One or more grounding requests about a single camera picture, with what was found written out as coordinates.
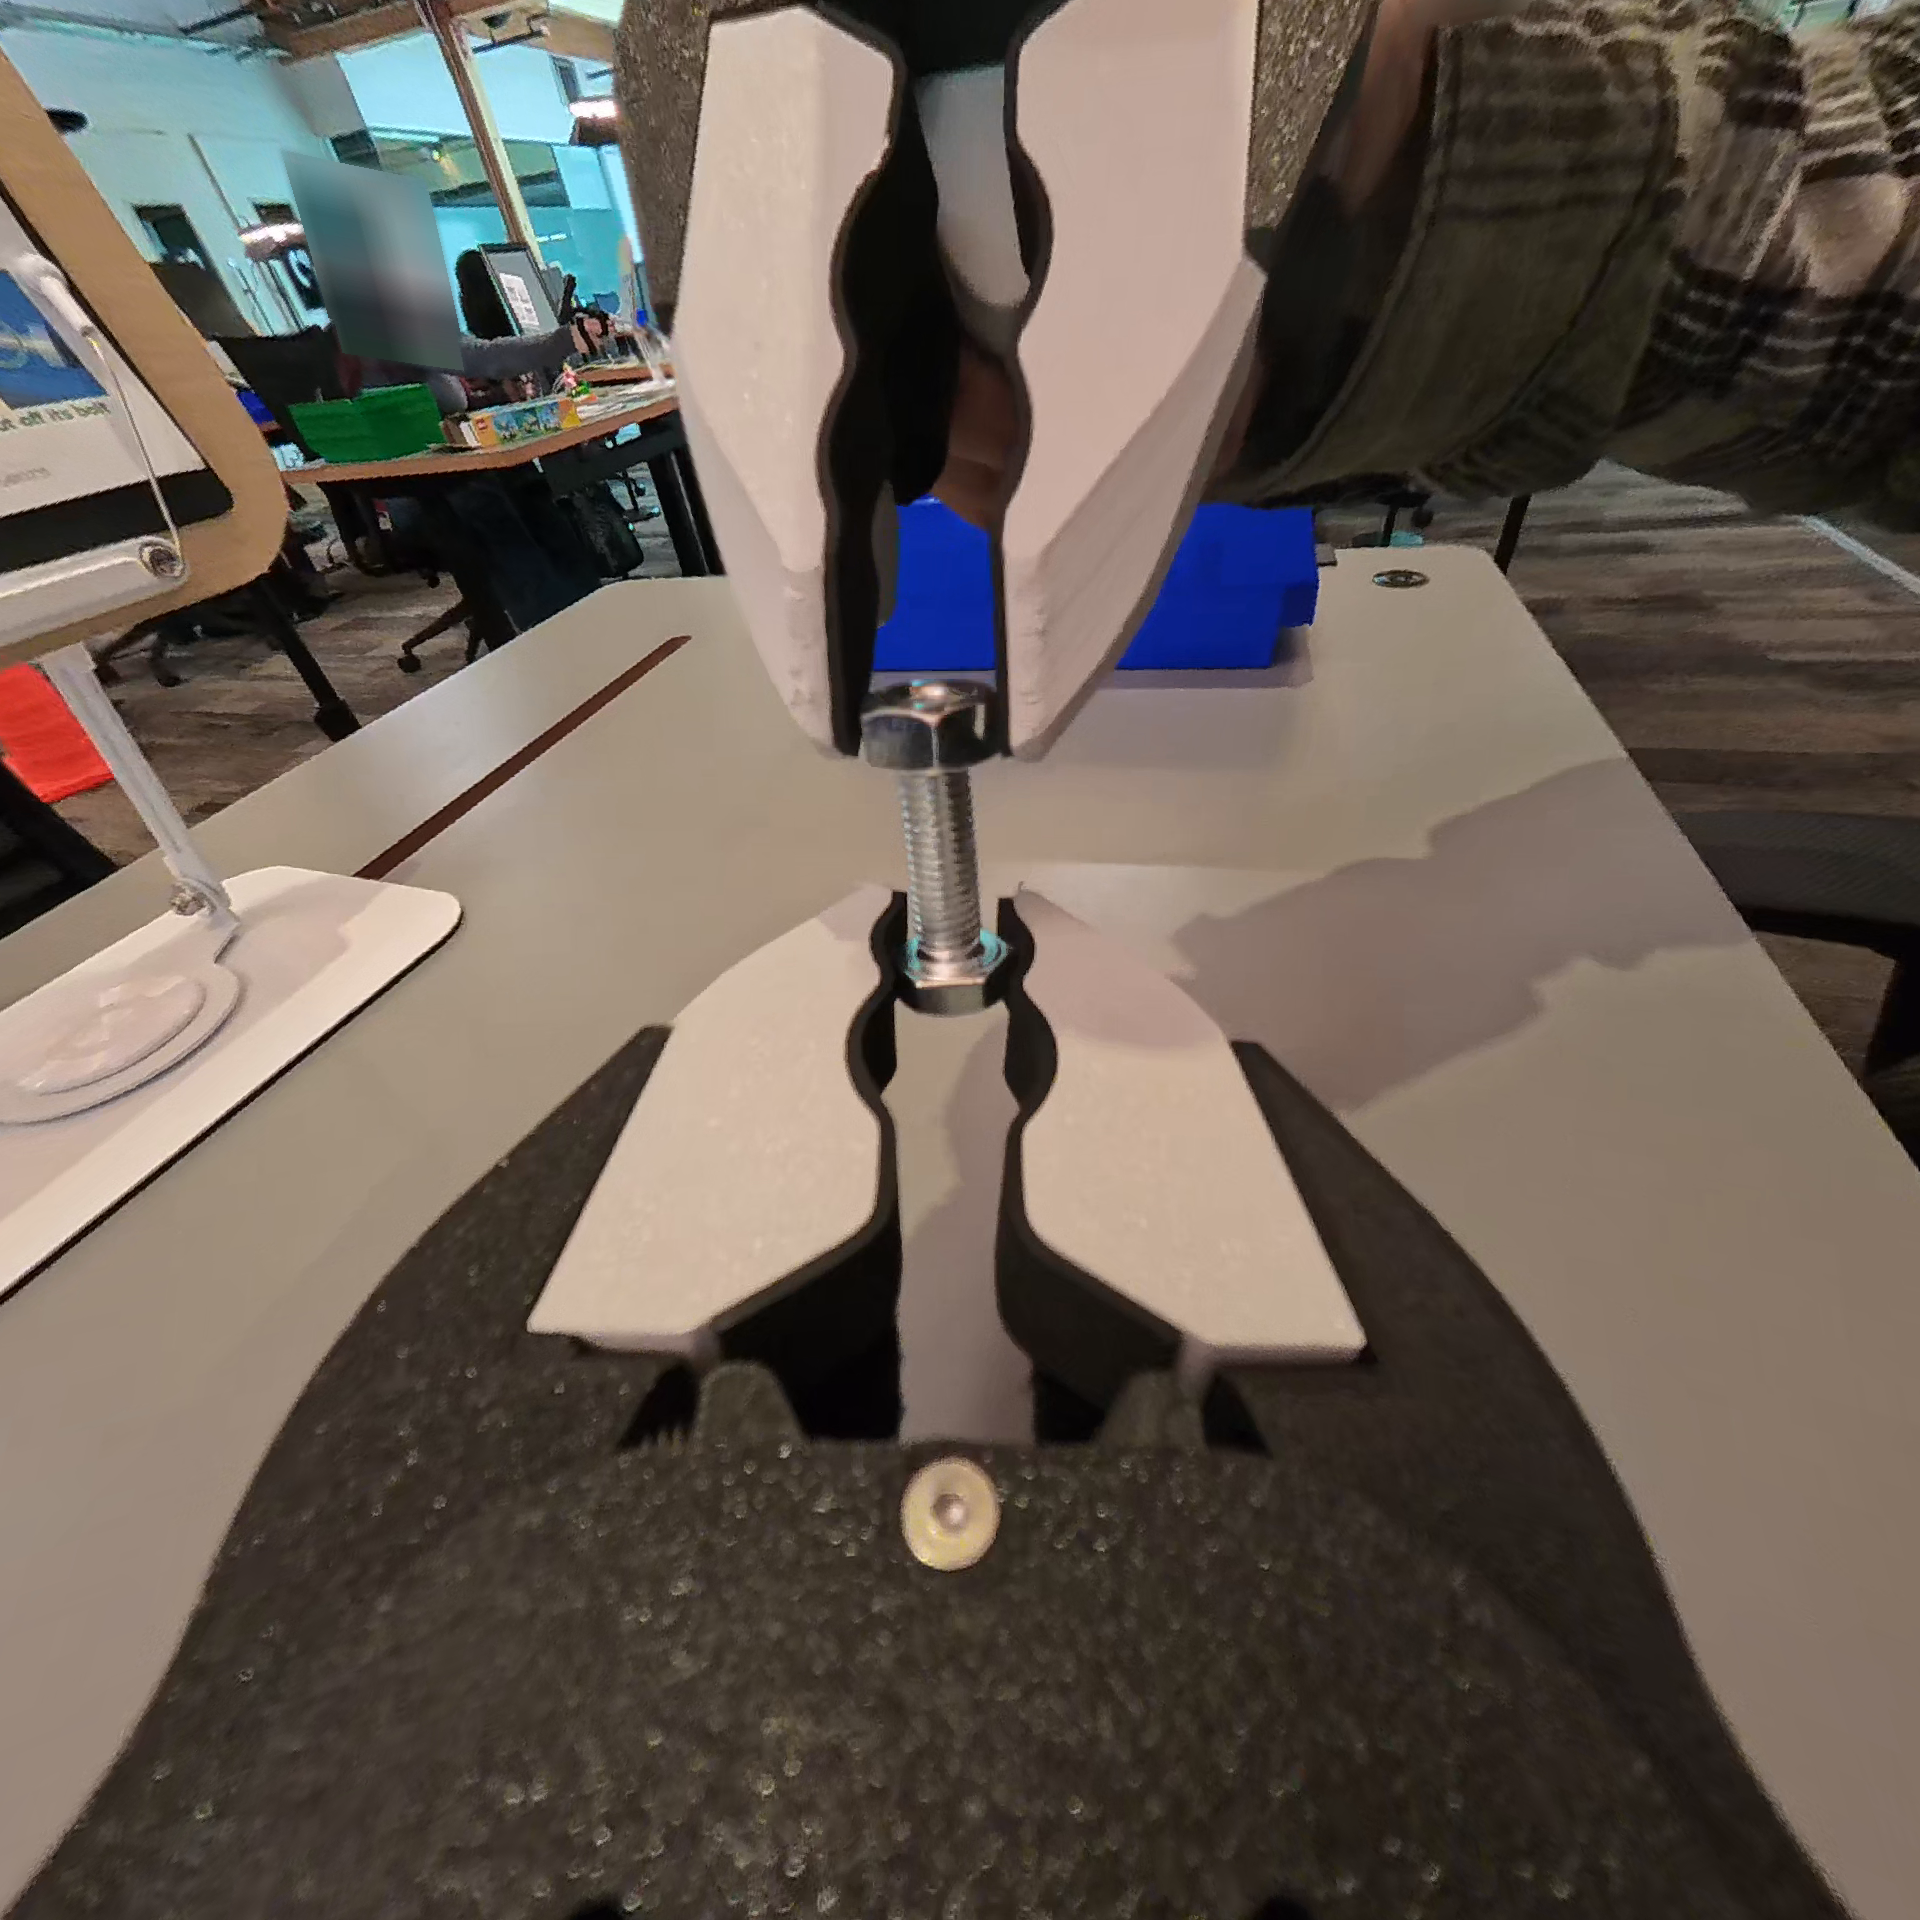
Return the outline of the person's right hand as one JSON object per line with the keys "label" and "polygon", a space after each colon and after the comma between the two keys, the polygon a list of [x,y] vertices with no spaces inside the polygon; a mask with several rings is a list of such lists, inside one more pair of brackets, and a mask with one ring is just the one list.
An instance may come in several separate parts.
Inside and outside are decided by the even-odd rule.
{"label": "person's right hand", "polygon": [[1023,435],[1021,402],[1007,366],[963,337],[945,466],[933,482],[933,497],[974,529],[999,529],[1023,459]]}

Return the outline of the wood-framed sign board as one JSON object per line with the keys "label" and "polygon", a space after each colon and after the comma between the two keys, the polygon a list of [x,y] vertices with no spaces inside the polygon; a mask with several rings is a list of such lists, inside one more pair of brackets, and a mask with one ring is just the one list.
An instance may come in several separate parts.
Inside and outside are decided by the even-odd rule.
{"label": "wood-framed sign board", "polygon": [[285,501],[209,345],[12,62],[3,75],[12,663],[252,585]]}

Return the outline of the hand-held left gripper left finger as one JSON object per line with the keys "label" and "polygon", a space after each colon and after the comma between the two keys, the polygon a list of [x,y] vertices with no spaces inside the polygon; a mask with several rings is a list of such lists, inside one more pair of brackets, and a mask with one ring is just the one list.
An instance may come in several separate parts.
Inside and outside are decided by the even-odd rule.
{"label": "hand-held left gripper left finger", "polygon": [[893,943],[858,885],[673,1022],[527,1314],[540,1338],[751,1363],[807,1433],[902,1419]]}

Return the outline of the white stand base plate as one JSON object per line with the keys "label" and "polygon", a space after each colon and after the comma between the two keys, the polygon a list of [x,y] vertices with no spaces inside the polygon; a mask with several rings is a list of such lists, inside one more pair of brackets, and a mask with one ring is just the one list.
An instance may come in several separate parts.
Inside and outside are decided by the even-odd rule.
{"label": "white stand base plate", "polygon": [[271,867],[162,912],[3,1018],[3,1291],[59,1259],[441,950],[454,897]]}

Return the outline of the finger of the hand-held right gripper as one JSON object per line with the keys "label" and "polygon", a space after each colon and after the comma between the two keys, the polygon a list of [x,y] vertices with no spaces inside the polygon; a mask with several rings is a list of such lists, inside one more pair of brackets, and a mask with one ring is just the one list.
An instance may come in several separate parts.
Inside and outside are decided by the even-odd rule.
{"label": "finger of the hand-held right gripper", "polygon": [[1005,752],[1043,759],[1151,610],[1251,362],[1260,8],[1074,2],[1012,59],[1043,253],[999,520]]}
{"label": "finger of the hand-held right gripper", "polygon": [[775,696],[858,757],[895,433],[906,73],[853,17],[787,6],[707,41],[674,347],[711,529]]}

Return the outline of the red flat floor object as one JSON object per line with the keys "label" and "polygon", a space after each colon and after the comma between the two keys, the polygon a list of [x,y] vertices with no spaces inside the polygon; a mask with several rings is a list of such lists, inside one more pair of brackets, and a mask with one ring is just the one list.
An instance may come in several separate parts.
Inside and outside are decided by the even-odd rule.
{"label": "red flat floor object", "polygon": [[3,759],[46,805],[111,785],[105,757],[31,663],[3,671]]}

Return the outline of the person's right forearm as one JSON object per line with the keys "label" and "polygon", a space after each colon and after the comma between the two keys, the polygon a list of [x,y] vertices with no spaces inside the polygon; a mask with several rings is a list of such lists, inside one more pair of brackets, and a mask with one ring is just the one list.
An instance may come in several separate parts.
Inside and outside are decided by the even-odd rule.
{"label": "person's right forearm", "polygon": [[1915,6],[1369,13],[1215,497],[1612,463],[1915,531]]}

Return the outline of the silver hex bolt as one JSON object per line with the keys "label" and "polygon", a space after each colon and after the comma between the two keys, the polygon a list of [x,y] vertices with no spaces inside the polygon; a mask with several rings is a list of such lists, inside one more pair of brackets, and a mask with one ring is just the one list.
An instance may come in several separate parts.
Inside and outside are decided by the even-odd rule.
{"label": "silver hex bolt", "polygon": [[895,792],[906,859],[901,999],[929,1018],[971,1018],[1003,994],[1010,965],[981,895],[971,773],[907,773]]}

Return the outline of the silver hex nut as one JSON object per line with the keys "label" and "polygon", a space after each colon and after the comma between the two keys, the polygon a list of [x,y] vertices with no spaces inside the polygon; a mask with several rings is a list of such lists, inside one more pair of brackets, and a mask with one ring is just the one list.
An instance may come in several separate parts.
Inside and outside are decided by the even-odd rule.
{"label": "silver hex nut", "polygon": [[859,755],[884,773],[963,773],[994,757],[994,688],[971,680],[878,686],[859,714]]}

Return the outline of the black office chair with jacket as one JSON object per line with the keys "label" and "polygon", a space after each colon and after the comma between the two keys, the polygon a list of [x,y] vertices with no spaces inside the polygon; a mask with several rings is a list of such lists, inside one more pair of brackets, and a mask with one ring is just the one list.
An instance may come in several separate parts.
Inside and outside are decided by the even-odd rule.
{"label": "black office chair with jacket", "polygon": [[493,653],[638,575],[646,552],[606,485],[558,497],[540,469],[489,472],[453,487],[377,494],[322,485],[347,559],[374,577],[418,575],[450,583],[466,659]]}

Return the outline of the green plastic crate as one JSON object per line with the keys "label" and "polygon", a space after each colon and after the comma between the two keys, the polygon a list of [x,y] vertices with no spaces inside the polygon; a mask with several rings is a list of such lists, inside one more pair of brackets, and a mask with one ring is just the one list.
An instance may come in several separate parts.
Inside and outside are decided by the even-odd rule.
{"label": "green plastic crate", "polygon": [[445,446],[441,406],[418,382],[343,401],[294,401],[285,415],[317,464],[383,464]]}

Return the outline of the wooden-top office desk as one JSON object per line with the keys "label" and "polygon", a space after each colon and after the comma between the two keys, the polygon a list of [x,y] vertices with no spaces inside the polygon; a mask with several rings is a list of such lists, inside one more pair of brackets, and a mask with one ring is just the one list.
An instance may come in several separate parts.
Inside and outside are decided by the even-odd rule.
{"label": "wooden-top office desk", "polygon": [[679,577],[724,575],[674,394],[622,406],[583,423],[541,430],[505,446],[441,446],[382,463],[300,464],[278,479],[287,487],[427,501],[484,479],[530,474],[553,499],[564,499],[590,485],[613,482],[634,469],[650,474]]}

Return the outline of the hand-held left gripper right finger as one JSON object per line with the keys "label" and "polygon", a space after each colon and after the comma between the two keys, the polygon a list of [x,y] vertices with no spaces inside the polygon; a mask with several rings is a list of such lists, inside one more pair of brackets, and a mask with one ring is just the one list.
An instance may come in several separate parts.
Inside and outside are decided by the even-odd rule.
{"label": "hand-held left gripper right finger", "polygon": [[1284,1077],[1121,936],[1026,885],[1001,1079],[994,1303],[1034,1433],[1089,1442],[1147,1382],[1251,1433],[1261,1398],[1371,1383],[1338,1240],[1276,1123]]}

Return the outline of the blue plastic bin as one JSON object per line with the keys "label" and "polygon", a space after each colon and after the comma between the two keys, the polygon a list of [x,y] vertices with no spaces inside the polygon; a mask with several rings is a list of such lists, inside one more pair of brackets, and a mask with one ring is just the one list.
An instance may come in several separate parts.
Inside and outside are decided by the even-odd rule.
{"label": "blue plastic bin", "polygon": [[[895,531],[895,603],[878,631],[873,671],[991,675],[988,533],[935,497],[901,511]],[[1281,638],[1311,625],[1319,570],[1309,511],[1199,509],[1121,671],[1268,669]]]}

